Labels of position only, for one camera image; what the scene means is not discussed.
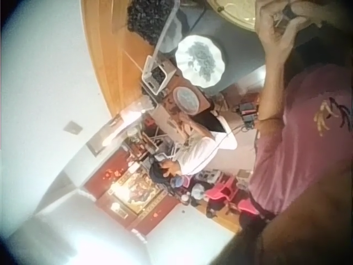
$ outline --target woman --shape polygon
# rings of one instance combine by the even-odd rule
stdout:
[[[222,143],[236,148],[237,142],[226,133],[221,122],[211,113],[213,107],[195,115],[179,114],[183,127],[188,127],[187,142],[176,152],[172,160],[161,162],[164,176],[191,176],[203,170],[215,157]]]
[[[348,14],[335,6],[295,1],[291,9],[301,17],[292,19],[283,33],[274,28],[274,17],[287,5],[256,1],[255,28],[266,55],[266,79],[249,190],[261,216],[229,243],[214,265],[341,264],[339,259],[349,255],[351,69],[311,67],[286,91],[283,72],[297,33],[309,23],[324,21],[342,29],[351,24]]]

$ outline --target hand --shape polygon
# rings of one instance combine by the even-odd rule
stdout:
[[[319,28],[321,28],[322,22],[326,20],[327,7],[325,6],[309,1],[291,0],[291,8],[294,14],[308,18]]]
[[[188,136],[191,135],[191,126],[189,124],[183,124],[183,132]]]
[[[180,119],[180,121],[182,121],[186,124],[189,124],[191,122],[190,117],[184,112],[179,113],[179,119]]]
[[[163,173],[165,178],[169,177],[169,175],[181,175],[180,164],[177,161],[172,161],[170,159],[162,161],[160,164],[162,169],[166,169]]]
[[[275,17],[281,14],[288,0],[256,0],[255,31],[264,47],[266,63],[284,64],[291,53],[297,33],[311,23],[297,17],[288,23],[284,33],[274,27]]]

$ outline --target white wall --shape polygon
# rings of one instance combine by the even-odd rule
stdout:
[[[69,263],[70,265],[98,263],[151,265],[146,245],[84,196],[79,194],[71,196],[58,207],[40,216],[39,220],[36,221],[36,226],[33,221],[31,226],[26,223],[9,240],[10,246],[15,248],[17,254],[21,254],[22,260],[41,258],[40,260],[37,258],[37,263],[31,264],[66,265],[67,262],[59,264],[59,261],[67,257],[75,261]],[[40,226],[45,228],[44,232],[34,229]],[[54,248],[48,246],[49,239],[53,238],[53,235],[49,235],[53,234],[50,230],[55,231],[56,238],[62,239],[57,240],[61,244],[53,245]],[[56,263],[48,263],[50,254],[57,256]]]
[[[179,204],[147,235],[147,248],[153,265],[208,265],[233,236],[195,208]]]
[[[97,157],[84,145],[63,170],[76,187],[81,187],[118,150],[123,140],[123,136],[115,138]]]
[[[40,200],[37,208],[35,209],[35,214],[49,207],[51,204],[60,201],[63,197],[67,196],[75,189],[76,186],[72,183],[65,172],[60,172]]]
[[[7,237],[110,114],[79,0],[24,1],[1,37],[1,233]],[[63,131],[70,120],[83,128],[79,135]]]

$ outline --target red altar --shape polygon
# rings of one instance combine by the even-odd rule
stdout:
[[[146,116],[143,123],[143,139],[152,137],[154,121]],[[84,187],[95,196],[97,206],[119,224],[147,235],[179,201],[151,181],[141,161],[144,152],[131,146],[128,142],[119,148]]]

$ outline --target white shirt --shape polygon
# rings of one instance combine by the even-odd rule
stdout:
[[[175,154],[174,159],[178,161],[182,175],[193,175],[203,170],[215,157],[218,149],[236,149],[237,141],[234,134],[223,117],[217,117],[226,132],[214,132],[211,134],[215,139],[202,137],[193,131],[189,138],[188,146],[182,146]]]

